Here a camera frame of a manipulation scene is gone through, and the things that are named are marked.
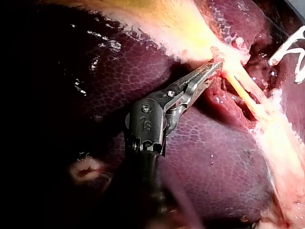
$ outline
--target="screw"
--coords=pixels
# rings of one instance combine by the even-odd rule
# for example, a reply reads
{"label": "screw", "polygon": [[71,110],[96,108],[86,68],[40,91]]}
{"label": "screw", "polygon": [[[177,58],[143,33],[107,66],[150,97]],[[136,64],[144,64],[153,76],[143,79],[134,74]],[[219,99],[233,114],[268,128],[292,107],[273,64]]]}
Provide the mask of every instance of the screw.
{"label": "screw", "polygon": [[168,97],[174,98],[176,96],[176,92],[175,91],[168,91],[167,95],[168,95]]}
{"label": "screw", "polygon": [[150,113],[152,110],[153,110],[152,107],[149,106],[149,105],[143,105],[143,106],[142,106],[142,111],[143,111],[144,113]]}

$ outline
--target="metal jaw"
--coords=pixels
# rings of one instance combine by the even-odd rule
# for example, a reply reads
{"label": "metal jaw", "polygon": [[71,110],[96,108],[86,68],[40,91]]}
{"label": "metal jaw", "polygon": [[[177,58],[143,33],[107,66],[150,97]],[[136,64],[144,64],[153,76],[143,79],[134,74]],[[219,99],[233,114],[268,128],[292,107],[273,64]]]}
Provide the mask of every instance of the metal jaw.
{"label": "metal jaw", "polygon": [[305,50],[303,48],[289,48],[293,43],[301,39],[305,40],[305,26],[302,26],[292,34],[274,53],[274,55],[272,55],[268,62],[270,66],[277,65],[286,54],[299,53],[298,63],[295,68],[295,83],[302,83],[305,80],[305,66],[301,68],[301,63],[305,57]]}
{"label": "metal jaw", "polygon": [[180,116],[197,100],[220,74],[222,62],[213,60],[174,82],[135,102],[126,116],[129,129],[125,136],[128,150],[154,151],[165,154],[165,137],[177,127]]}

